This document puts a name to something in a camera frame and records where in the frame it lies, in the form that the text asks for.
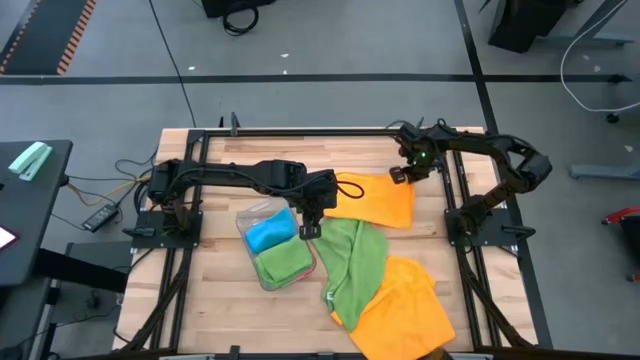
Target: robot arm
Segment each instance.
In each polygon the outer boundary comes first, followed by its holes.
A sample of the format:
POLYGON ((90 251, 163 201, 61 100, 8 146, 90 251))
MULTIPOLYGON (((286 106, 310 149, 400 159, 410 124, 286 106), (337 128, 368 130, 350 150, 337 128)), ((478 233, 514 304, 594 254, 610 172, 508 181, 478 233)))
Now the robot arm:
POLYGON ((304 164, 284 160, 261 161, 255 165, 198 164, 170 160, 153 169, 149 198, 174 211, 182 229, 189 228, 189 217, 181 203, 192 186, 230 186, 252 188, 269 196, 283 197, 289 206, 302 213, 301 239, 321 235, 320 219, 324 209, 336 207, 338 184, 333 170, 307 173, 304 164))
POLYGON ((460 209, 456 209, 459 226, 467 235, 477 234, 490 210, 514 194, 534 190, 551 172, 547 156, 541 155, 529 143, 510 135, 484 135, 459 132, 448 127, 444 120, 430 128, 419 129, 405 123, 395 137, 400 144, 400 156, 408 166, 392 168, 394 182, 416 182, 429 177, 441 165, 447 150, 489 155, 496 163, 500 184, 485 195, 473 195, 460 209), (515 168, 510 154, 522 157, 515 168))

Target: clear plastic box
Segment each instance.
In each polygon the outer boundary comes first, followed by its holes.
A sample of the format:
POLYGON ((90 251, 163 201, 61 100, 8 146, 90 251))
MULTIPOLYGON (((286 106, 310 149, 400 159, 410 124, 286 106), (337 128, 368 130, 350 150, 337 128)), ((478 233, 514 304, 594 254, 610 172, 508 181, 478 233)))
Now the clear plastic box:
POLYGON ((282 284, 280 286, 272 286, 270 283, 266 282, 264 279, 262 279, 260 277, 260 273, 258 272, 258 268, 256 265, 256 257, 258 256, 258 254, 254 254, 251 251, 251 248, 249 247, 249 244, 247 242, 247 238, 246 238, 246 234, 247 231, 255 226, 256 224, 258 224, 261 221, 264 221, 268 218, 270 218, 271 216, 277 214, 278 212, 280 212, 282 209, 286 208, 288 211, 291 212, 291 215, 293 217, 293 221, 295 222, 294 226, 295 226, 295 233, 296 235, 298 234, 298 228, 299 228, 299 224, 298 221, 296 219, 295 213, 292 211, 291 208, 289 208, 289 204, 287 203, 286 200, 282 199, 282 198, 270 198, 268 200, 266 200, 265 202, 256 204, 250 208, 248 208, 247 210, 241 211, 237 214, 236 216, 236 226, 238 227, 238 231, 240 232, 240 235, 242 236, 242 242, 244 243, 246 249, 247 249, 247 253, 249 254, 249 258, 251 259, 251 263, 253 264, 253 267, 256 269, 256 274, 258 275, 258 279, 260 280, 260 285, 262 286, 263 289, 267 290, 267 291, 273 291, 273 290, 277 290, 280 288, 283 288, 285 286, 289 286, 292 283, 308 276, 309 274, 311 274, 313 272, 313 270, 316 268, 316 258, 313 255, 313 252, 311 251, 311 248, 309 246, 309 243, 305 241, 305 245, 307 247, 307 250, 309 251, 309 255, 311 255, 311 265, 308 268, 303 269, 297 276, 295 276, 291 281, 282 284))

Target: wooden table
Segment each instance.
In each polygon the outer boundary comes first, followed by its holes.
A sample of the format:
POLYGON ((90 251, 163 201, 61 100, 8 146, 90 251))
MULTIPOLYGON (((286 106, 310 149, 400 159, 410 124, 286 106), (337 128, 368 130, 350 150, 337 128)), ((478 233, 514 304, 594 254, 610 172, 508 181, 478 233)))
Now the wooden table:
MULTIPOLYGON (((481 128, 465 128, 480 132, 481 128)), ((156 163, 184 157, 188 129, 165 129, 156 163)), ((309 171, 333 168, 342 171, 384 174, 405 162, 398 145, 386 136, 366 137, 219 137, 211 140, 208 162, 254 164, 283 159, 303 162, 309 171)), ((489 157, 463 154, 471 194, 485 193, 496 184, 489 157)), ((454 181, 456 203, 462 204, 454 181)), ((415 184, 414 224, 411 229, 380 227, 389 241, 389 254, 418 260, 436 279, 436 294, 456 332, 445 348, 472 350, 462 296, 460 272, 449 245, 443 210, 446 200, 437 173, 415 184)), ((264 291, 241 243, 236 213, 264 196, 250 189, 204 187, 204 224, 200 246, 194 251, 182 322, 180 353, 228 353, 231 345, 242 352, 301 353, 358 352, 343 328, 329 317, 320 298, 326 271, 319 262, 315 271, 284 289, 264 291)), ((131 338, 158 299, 165 251, 156 249, 129 276, 118 332, 131 338)), ((520 334, 535 343, 536 336, 516 258, 494 248, 483 248, 487 274, 496 304, 520 334)), ((176 255, 175 268, 182 256, 176 255)), ((482 305, 476 299, 483 342, 489 335, 482 305)), ((173 308, 165 316, 161 346, 167 346, 173 308)), ((114 347, 123 343, 116 339, 114 347)), ((508 343, 503 338, 503 346, 508 343)))

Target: yellow towel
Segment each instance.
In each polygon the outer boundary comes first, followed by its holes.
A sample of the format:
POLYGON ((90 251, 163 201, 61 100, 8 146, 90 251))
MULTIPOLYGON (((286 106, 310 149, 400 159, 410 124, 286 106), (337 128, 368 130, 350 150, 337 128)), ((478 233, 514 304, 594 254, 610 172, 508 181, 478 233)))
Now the yellow towel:
MULTIPOLYGON (((434 286, 416 261, 387 257, 382 284, 349 337, 369 360, 414 360, 452 340, 434 286)), ((335 311, 331 317, 342 325, 335 311)))
MULTIPOLYGON (((339 173, 336 178, 338 182, 348 181, 362 186, 364 196, 351 199, 338 192, 338 206, 325 209, 326 216, 358 219, 394 228, 408 228, 413 223, 415 191, 412 184, 394 184, 389 174, 339 173)), ((360 190, 348 184, 340 184, 340 187, 349 194, 360 193, 360 190)))

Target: gray floor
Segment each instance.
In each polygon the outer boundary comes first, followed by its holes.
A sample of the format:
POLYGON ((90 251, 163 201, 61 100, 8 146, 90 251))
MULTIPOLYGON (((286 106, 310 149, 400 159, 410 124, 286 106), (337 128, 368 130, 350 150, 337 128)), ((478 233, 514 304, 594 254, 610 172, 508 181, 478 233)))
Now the gray floor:
MULTIPOLYGON (((518 55, 487 45, 494 5, 478 14, 482 2, 464 1, 485 74, 558 73, 563 48, 537 43, 518 55)), ((575 31, 600 2, 585 1, 568 12, 554 33, 575 31)), ((0 3, 0 41, 9 37, 25 3, 0 3)), ((449 0, 279 0, 264 8, 253 33, 239 38, 227 36, 219 21, 206 19, 191 1, 154 4, 185 75, 471 73, 449 0)), ((640 38, 634 23, 638 11, 640 2, 627 4, 607 30, 640 38)), ((637 71, 639 52, 640 44, 579 48, 566 72, 637 71)), ((170 76, 173 71, 148 2, 109 0, 98 1, 68 75, 170 76)), ((630 84, 570 86, 594 106, 640 99, 640 89, 630 84)), ((583 111, 556 83, 489 84, 488 89, 500 130, 526 138, 554 164, 538 190, 520 196, 520 206, 526 225, 538 230, 530 243, 555 347, 640 354, 634 331, 640 323, 640 287, 625 280, 640 266, 628 255, 618 229, 600 225, 607 213, 637 205, 640 187, 575 181, 567 174, 570 164, 633 161, 640 151, 640 116, 625 115, 621 123, 607 124, 602 114, 583 111), (625 145, 634 150, 628 152, 625 145)), ((186 90, 200 126, 216 126, 231 111, 243 126, 371 126, 421 116, 444 117, 453 125, 484 125, 473 83, 189 84, 186 90)), ((71 139, 68 173, 80 176, 115 175, 113 162, 146 159, 162 128, 190 125, 178 85, 0 86, 0 109, 0 141, 71 139)), ((112 184, 77 185, 106 192, 112 184)), ((75 223, 89 215, 66 189, 54 211, 75 223)), ((52 220, 44 246, 62 251, 68 241, 126 240, 119 230, 134 221, 130 201, 121 224, 95 235, 52 220)), ((60 329, 54 349, 65 356, 106 352, 113 325, 60 329)))

